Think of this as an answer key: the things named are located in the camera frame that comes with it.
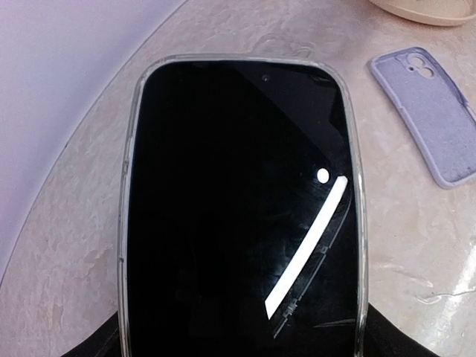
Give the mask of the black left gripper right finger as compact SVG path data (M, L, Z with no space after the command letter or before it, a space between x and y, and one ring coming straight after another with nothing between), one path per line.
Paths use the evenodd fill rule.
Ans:
M368 305L366 357L437 357L403 333L373 305Z

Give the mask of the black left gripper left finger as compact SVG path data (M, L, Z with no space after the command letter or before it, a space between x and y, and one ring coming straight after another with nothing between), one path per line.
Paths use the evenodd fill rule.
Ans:
M62 357L121 357L118 313Z

